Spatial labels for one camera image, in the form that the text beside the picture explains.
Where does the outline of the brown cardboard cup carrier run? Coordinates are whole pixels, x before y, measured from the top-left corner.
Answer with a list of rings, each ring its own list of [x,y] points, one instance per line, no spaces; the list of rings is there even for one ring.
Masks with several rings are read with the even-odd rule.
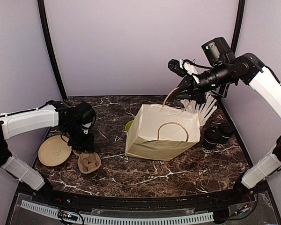
[[[83,174],[90,174],[100,168],[102,162],[97,153],[80,152],[72,150],[78,157],[77,165]]]

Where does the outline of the cream paper carry bag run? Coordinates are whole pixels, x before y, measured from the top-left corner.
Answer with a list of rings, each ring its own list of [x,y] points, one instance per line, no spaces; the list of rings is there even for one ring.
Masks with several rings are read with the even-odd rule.
[[[143,104],[127,132],[125,156],[170,161],[199,141],[198,114],[165,104]]]

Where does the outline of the black plastic cup lid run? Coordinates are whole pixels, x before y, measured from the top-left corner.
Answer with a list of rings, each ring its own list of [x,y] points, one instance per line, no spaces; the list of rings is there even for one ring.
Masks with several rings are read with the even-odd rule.
[[[222,137],[222,134],[216,127],[210,127],[205,130],[204,138],[209,142],[219,142]]]

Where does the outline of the black paper coffee cup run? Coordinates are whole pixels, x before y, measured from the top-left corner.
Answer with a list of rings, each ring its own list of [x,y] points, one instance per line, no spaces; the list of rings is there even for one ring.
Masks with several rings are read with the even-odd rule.
[[[216,147],[223,148],[230,138],[231,136],[222,135]]]

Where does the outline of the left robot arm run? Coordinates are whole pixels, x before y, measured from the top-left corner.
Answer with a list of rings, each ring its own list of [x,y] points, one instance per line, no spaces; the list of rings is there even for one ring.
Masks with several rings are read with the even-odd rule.
[[[46,204],[53,204],[57,195],[51,183],[8,148],[7,140],[33,130],[58,126],[69,135],[68,146],[80,152],[93,152],[96,112],[87,102],[68,106],[50,100],[43,106],[28,110],[0,113],[0,168],[38,192]]]

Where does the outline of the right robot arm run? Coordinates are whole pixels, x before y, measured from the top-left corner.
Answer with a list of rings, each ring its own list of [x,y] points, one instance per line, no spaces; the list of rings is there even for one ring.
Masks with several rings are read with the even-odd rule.
[[[197,66],[190,60],[171,59],[168,69],[182,78],[173,92],[173,98],[194,100],[198,104],[207,101],[206,93],[219,87],[237,84],[242,81],[250,87],[264,102],[267,109],[281,121],[281,81],[273,70],[253,53],[235,56],[223,37],[216,37],[201,46],[208,62],[204,72],[194,74],[187,66]],[[230,192],[230,200],[240,203],[248,195],[248,190],[281,170],[281,134],[272,146],[253,167],[239,177]]]

